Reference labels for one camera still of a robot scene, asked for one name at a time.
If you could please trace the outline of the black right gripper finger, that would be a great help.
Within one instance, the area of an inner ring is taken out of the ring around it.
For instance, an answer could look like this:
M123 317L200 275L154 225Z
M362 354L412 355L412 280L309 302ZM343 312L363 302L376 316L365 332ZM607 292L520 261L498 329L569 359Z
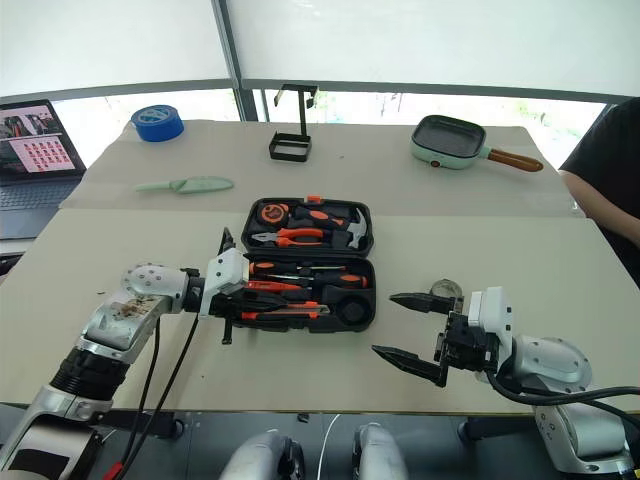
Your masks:
M397 369L428 380L444 388L447 383L448 365L440 362L444 349L444 334L439 333L434 351L434 362L421 359L417 354L396 347L373 345L372 350Z
M397 293L389 299L409 310L421 313L438 313L448 315L450 312L461 314L463 305L460 298L443 297L429 293Z

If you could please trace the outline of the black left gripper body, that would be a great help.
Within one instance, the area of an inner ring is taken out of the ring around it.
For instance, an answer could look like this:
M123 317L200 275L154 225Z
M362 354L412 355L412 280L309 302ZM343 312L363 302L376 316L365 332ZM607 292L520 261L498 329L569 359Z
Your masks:
M217 256L209 261L209 314L223 318L223 345L232 343L233 319L241 305L241 290L249 280L249 260L236 247L228 227L223 234Z

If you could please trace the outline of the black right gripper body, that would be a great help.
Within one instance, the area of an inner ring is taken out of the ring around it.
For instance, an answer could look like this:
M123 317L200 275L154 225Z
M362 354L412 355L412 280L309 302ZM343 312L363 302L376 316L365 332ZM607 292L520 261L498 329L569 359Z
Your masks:
M464 315L451 312L446 323L446 364L473 372L498 372L499 340Z

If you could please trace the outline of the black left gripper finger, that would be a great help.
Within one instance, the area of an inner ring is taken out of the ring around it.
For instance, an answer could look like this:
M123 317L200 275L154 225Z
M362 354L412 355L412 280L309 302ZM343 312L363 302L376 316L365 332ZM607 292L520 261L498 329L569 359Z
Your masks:
M237 328L251 328L263 331L289 331L304 329L307 322L302 320L285 319L275 321L235 321Z
M245 295L242 298L240 309L242 311L276 311L293 305L294 303L295 300L289 300L280 295Z

